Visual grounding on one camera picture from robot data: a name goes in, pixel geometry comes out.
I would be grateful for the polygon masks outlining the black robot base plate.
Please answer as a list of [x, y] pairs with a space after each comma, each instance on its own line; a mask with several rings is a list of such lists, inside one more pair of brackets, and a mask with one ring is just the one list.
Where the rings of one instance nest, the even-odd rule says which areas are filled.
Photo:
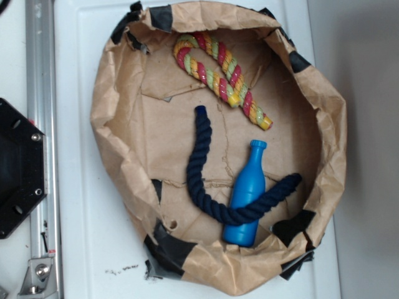
[[1, 99], [1, 239], [8, 238], [46, 196], [45, 135]]

